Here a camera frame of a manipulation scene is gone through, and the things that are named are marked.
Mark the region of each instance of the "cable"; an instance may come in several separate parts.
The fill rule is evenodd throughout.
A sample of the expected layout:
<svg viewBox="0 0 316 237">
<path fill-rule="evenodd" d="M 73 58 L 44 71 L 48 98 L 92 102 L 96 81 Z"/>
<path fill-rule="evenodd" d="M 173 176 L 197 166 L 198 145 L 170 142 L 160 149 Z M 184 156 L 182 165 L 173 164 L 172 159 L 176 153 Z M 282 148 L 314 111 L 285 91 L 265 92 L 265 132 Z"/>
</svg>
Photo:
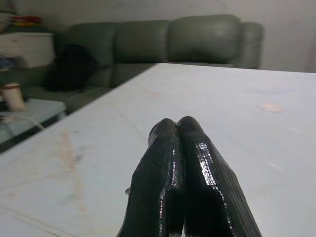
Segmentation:
<svg viewBox="0 0 316 237">
<path fill-rule="evenodd" d="M 45 130 L 45 127 L 41 125 L 38 121 L 36 121 L 34 118 L 25 117 L 25 116 L 6 116 L 3 121 L 5 123 L 10 123 L 17 120 L 29 120 L 31 121 L 35 126 L 37 126 L 40 130 Z"/>
</svg>

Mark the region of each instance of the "side table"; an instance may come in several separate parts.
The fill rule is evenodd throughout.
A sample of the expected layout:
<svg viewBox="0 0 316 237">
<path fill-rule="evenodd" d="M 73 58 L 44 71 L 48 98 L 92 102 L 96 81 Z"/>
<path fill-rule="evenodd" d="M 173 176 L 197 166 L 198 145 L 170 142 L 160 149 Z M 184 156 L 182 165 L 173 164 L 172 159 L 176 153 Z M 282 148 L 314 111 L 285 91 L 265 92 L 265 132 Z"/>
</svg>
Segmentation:
<svg viewBox="0 0 316 237">
<path fill-rule="evenodd" d="M 0 112 L 0 115 L 21 118 L 5 124 L 0 123 L 0 144 L 35 127 L 35 121 L 42 123 L 55 116 L 58 119 L 63 118 L 65 111 L 66 106 L 63 102 L 29 99 L 25 111 Z"/>
</svg>

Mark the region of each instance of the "black bag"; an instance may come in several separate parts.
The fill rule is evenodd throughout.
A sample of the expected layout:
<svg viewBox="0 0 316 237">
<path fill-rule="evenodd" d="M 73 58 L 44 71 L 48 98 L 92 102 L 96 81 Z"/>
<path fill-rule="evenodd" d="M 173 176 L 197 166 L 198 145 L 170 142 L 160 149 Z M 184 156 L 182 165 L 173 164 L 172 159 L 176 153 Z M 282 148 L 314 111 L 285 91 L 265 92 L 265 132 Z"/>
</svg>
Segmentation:
<svg viewBox="0 0 316 237">
<path fill-rule="evenodd" d="M 43 87 L 48 91 L 83 90 L 97 67 L 97 62 L 85 48 L 66 45 L 53 69 L 46 75 Z"/>
</svg>

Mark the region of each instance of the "sofa armrest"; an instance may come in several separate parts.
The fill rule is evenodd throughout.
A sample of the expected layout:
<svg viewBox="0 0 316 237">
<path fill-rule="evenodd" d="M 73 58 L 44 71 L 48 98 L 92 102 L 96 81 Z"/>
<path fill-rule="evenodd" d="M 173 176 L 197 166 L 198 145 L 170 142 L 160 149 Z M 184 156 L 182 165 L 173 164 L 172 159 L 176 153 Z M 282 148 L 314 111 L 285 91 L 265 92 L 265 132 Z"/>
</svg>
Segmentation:
<svg viewBox="0 0 316 237">
<path fill-rule="evenodd" d="M 262 25 L 253 22 L 242 24 L 240 52 L 234 61 L 236 68 L 259 68 L 263 37 L 264 29 Z"/>
<path fill-rule="evenodd" d="M 16 82 L 21 88 L 42 85 L 50 65 L 35 68 L 14 69 L 3 73 L 6 82 Z"/>
</svg>

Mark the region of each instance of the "white wall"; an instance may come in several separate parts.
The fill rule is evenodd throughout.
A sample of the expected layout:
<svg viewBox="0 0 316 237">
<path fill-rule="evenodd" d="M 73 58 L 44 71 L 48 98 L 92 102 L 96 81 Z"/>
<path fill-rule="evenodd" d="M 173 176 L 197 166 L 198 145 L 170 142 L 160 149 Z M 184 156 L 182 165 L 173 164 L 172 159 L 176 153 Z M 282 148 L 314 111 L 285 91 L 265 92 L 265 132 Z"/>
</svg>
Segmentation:
<svg viewBox="0 0 316 237">
<path fill-rule="evenodd" d="M 264 69 L 303 72 L 314 67 L 316 0 L 17 0 L 17 8 L 59 29 L 81 22 L 234 14 L 264 25 Z"/>
</svg>

